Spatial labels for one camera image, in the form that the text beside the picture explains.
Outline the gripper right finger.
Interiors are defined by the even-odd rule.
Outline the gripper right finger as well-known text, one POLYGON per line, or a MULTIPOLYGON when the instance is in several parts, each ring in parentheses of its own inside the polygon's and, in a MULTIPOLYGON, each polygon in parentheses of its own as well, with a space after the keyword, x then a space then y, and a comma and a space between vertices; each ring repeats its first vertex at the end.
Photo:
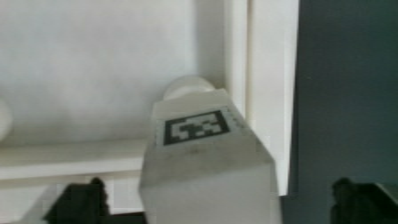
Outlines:
POLYGON ((398 224, 398 184, 341 178, 332 196, 330 224, 398 224))

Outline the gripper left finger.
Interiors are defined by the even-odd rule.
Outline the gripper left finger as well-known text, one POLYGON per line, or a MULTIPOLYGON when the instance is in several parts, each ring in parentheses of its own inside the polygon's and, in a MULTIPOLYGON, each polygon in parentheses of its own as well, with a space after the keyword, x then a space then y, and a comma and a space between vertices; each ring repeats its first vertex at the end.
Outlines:
POLYGON ((88 183, 69 184, 42 216, 48 224, 101 224, 110 215, 104 183, 94 178, 88 183))

